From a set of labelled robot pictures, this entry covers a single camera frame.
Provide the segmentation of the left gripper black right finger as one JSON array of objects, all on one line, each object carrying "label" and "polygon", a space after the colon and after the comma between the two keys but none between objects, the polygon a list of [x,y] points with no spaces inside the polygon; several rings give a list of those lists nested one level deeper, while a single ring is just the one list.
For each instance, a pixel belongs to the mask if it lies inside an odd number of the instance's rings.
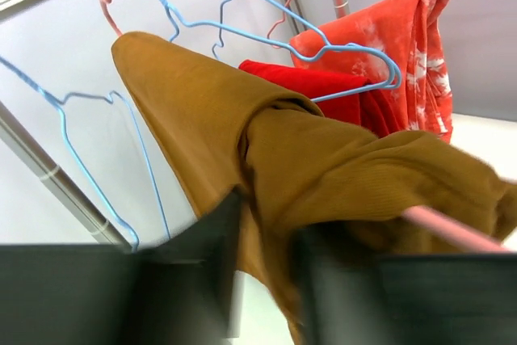
[{"label": "left gripper black right finger", "polygon": [[376,255],[340,227],[292,242],[305,344],[513,344],[513,254]]}]

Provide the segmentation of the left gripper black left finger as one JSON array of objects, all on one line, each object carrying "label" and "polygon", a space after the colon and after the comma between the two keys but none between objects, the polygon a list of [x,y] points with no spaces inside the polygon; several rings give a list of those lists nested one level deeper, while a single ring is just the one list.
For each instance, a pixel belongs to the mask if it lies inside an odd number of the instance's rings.
[{"label": "left gripper black left finger", "polygon": [[226,344],[242,195],[159,246],[4,245],[1,341]]}]

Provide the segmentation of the brown mustard trousers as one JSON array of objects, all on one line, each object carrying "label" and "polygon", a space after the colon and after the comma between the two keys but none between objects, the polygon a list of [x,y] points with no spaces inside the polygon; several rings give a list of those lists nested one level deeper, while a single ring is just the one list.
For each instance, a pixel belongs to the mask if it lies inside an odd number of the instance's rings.
[{"label": "brown mustard trousers", "polygon": [[503,240],[516,227],[516,186],[424,131],[377,137],[323,116],[303,95],[144,32],[119,37],[120,78],[196,216],[239,185],[237,267],[263,283],[301,342],[292,233],[335,221],[340,238],[394,254],[453,247],[401,218],[425,205]]}]

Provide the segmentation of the light blue wire hanger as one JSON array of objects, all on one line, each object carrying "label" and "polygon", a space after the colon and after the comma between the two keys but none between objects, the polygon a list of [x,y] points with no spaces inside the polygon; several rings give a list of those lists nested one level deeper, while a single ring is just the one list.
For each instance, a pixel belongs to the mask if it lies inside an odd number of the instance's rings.
[{"label": "light blue wire hanger", "polygon": [[170,228],[168,224],[168,220],[166,219],[165,209],[163,207],[162,198],[158,190],[158,184],[155,179],[155,174],[153,172],[153,167],[151,165],[151,161],[149,159],[149,154],[147,151],[147,148],[145,146],[145,142],[143,139],[143,136],[141,134],[141,130],[139,127],[139,124],[137,123],[137,117],[135,114],[135,111],[132,109],[129,101],[118,91],[111,90],[106,95],[93,95],[93,94],[87,94],[79,91],[71,91],[64,95],[62,99],[59,99],[55,95],[53,95],[48,90],[44,89],[40,84],[38,84],[36,81],[34,81],[31,77],[29,77],[26,73],[24,73],[21,69],[19,69],[16,65],[8,61],[5,57],[1,57],[1,64],[7,68],[10,72],[15,74],[23,83],[25,83],[28,87],[30,87],[32,90],[34,90],[37,94],[41,95],[42,98],[51,106],[54,108],[54,110],[58,113],[60,118],[60,131],[61,131],[61,137],[63,139],[63,142],[65,143],[66,148],[68,149],[69,153],[74,158],[74,161],[80,168],[81,172],[86,176],[88,179],[90,185],[94,188],[97,195],[103,202],[103,204],[107,207],[107,210],[109,213],[114,217],[116,224],[120,225],[123,229],[125,229],[130,236],[132,237],[132,241],[129,243],[132,252],[135,252],[140,246],[141,246],[141,240],[139,237],[138,232],[123,218],[119,215],[119,213],[115,210],[113,207],[111,201],[107,198],[104,190],[99,186],[98,182],[94,178],[94,176],[91,174],[90,170],[86,167],[84,161],[80,157],[78,151],[73,146],[72,142],[69,139],[69,131],[68,131],[68,123],[67,123],[67,117],[65,113],[64,106],[71,100],[71,99],[88,99],[88,100],[98,100],[103,101],[109,105],[114,105],[115,101],[118,99],[122,102],[122,104],[128,109],[129,115],[132,120],[133,127],[135,129],[137,139],[139,141],[142,156],[145,161],[145,166],[148,171],[149,180],[151,183],[151,186],[153,188],[153,193],[155,200],[157,202],[158,211],[160,214],[160,218],[163,224],[163,228],[165,230],[165,237],[167,239],[171,238],[170,234]]}]

